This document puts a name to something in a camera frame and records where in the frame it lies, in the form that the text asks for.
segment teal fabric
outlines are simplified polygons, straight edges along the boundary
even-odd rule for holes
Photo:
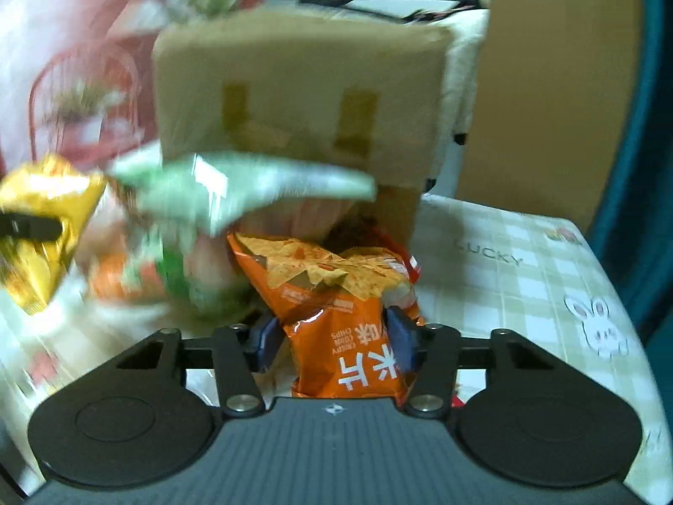
[[[673,310],[668,312],[645,350],[664,403],[668,426],[673,428]]]
[[[673,298],[673,0],[644,12],[640,84],[589,243],[646,340]]]

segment white fabric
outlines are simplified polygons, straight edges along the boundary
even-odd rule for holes
[[[429,178],[440,174],[446,147],[453,141],[453,135],[467,133],[472,124],[472,108],[477,99],[477,63],[486,38],[489,11],[462,11],[434,24],[451,30],[453,43],[446,55],[437,144]]]

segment cardboard box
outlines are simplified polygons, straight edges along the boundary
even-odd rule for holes
[[[432,162],[451,34],[256,10],[169,29],[154,47],[164,158],[237,149],[366,170],[407,243]]]

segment bunny cartoon print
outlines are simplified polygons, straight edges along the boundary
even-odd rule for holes
[[[581,321],[588,346],[601,359],[628,355],[628,340],[610,320],[608,304],[603,298],[593,298],[590,308],[572,296],[564,299],[568,310]]]

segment crispy corn chips bag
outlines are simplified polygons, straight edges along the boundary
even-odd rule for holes
[[[385,249],[347,257],[297,239],[230,234],[238,263],[278,316],[299,377],[294,396],[363,398],[406,395],[382,321],[382,296],[408,284]]]

